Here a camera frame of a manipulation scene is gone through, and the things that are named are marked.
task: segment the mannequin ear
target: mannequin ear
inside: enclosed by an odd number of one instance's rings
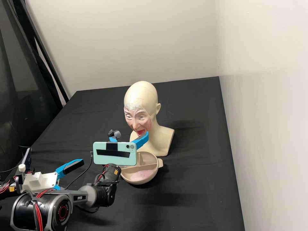
[[[161,108],[161,104],[160,103],[156,104],[156,114],[159,113],[160,108]]]

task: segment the pink food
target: pink food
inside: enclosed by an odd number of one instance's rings
[[[132,181],[145,180],[154,173],[154,170],[141,170],[131,176]]]

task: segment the beige bowl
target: beige bowl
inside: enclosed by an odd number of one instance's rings
[[[121,176],[128,183],[144,184],[152,180],[158,168],[163,166],[163,160],[153,154],[149,152],[137,152],[137,164],[135,166],[121,166]]]

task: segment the table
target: table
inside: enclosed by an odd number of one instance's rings
[[[67,230],[244,230],[229,134],[218,77],[154,84],[162,104],[158,123],[175,129],[164,167],[144,185],[118,184],[116,199],[95,214],[73,210]],[[33,144],[32,166],[53,172],[72,159],[85,165],[60,180],[66,186],[90,163],[95,141],[110,129],[129,141],[123,114],[128,87],[76,92]],[[93,182],[91,168],[71,187]],[[10,230],[15,198],[1,201],[0,223]]]

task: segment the open mouth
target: open mouth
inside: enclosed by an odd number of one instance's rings
[[[145,133],[145,129],[142,129],[140,131],[136,131],[136,133],[138,134],[138,136],[141,136],[143,133]]]

